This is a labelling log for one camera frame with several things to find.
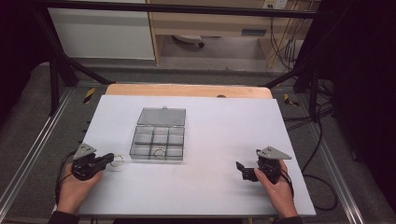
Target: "clear plastic box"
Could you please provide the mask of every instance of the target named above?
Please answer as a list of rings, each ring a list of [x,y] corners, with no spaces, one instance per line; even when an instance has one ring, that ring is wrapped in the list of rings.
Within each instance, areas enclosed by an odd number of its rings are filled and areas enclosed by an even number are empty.
[[[131,158],[182,161],[186,109],[143,108],[134,131]]]

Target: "sleeve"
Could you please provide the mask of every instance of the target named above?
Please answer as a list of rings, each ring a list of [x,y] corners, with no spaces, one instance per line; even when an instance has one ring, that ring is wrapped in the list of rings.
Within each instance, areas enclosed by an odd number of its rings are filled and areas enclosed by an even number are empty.
[[[55,211],[49,218],[48,224],[78,224],[79,217],[71,214]]]
[[[273,224],[303,224],[301,217],[286,217],[273,222]]]

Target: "white cabinet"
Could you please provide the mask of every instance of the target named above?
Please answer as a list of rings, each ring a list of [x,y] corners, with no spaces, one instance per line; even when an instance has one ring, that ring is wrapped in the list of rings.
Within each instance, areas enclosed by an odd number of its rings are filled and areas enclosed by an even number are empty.
[[[154,60],[147,12],[49,8],[49,14],[70,57]]]

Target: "white table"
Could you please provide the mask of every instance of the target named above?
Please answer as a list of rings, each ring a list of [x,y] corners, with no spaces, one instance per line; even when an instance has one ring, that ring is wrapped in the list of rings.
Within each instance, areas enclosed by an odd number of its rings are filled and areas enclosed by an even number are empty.
[[[129,151],[143,107],[186,108],[183,162],[133,161]],[[275,147],[285,161],[301,216],[315,215],[276,100],[104,95],[84,142],[97,156],[121,154],[80,209],[90,217],[262,217],[275,214],[260,182],[235,162],[257,167],[255,150]]]

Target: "hand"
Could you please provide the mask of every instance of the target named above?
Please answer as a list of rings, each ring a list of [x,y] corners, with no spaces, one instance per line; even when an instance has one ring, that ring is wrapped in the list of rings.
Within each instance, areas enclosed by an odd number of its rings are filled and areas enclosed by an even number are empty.
[[[64,180],[61,185],[61,194],[57,211],[67,214],[77,215],[90,190],[102,178],[103,171],[97,173],[93,178],[85,181],[78,180],[72,173],[72,164],[67,164],[64,168]]]
[[[280,169],[287,173],[288,167],[285,162],[279,160],[279,163]],[[277,183],[273,184],[261,170],[256,168],[254,169],[254,173],[267,191],[271,204],[277,211],[279,218],[297,217],[297,210],[294,206],[288,182],[281,176]]]

